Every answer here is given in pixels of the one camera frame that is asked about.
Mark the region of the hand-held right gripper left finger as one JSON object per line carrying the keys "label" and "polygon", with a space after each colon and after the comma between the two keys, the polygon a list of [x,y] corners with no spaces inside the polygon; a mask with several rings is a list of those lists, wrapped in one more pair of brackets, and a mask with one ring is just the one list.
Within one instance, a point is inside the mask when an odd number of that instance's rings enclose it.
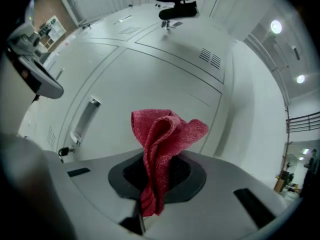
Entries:
{"label": "hand-held right gripper left finger", "polygon": [[136,149],[103,158],[61,163],[45,151],[54,189],[77,236],[141,236],[138,203],[120,197],[108,180],[110,169],[142,152]]}

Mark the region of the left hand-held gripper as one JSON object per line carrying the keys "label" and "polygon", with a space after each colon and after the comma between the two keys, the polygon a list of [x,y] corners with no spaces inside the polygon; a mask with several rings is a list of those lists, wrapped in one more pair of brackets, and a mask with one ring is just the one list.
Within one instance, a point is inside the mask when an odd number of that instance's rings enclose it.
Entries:
{"label": "left hand-held gripper", "polygon": [[34,58],[39,34],[32,24],[18,26],[0,53],[0,133],[17,134],[36,95],[59,99],[64,88]]}

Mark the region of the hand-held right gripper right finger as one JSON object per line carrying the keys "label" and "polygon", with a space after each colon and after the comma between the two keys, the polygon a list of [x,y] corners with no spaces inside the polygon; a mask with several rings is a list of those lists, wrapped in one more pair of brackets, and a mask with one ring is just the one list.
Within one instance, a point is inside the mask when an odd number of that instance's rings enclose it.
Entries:
{"label": "hand-held right gripper right finger", "polygon": [[203,188],[189,201],[164,206],[144,237],[148,240],[239,240],[258,227],[234,192],[249,189],[275,216],[288,207],[269,186],[227,161],[185,151],[206,172]]}

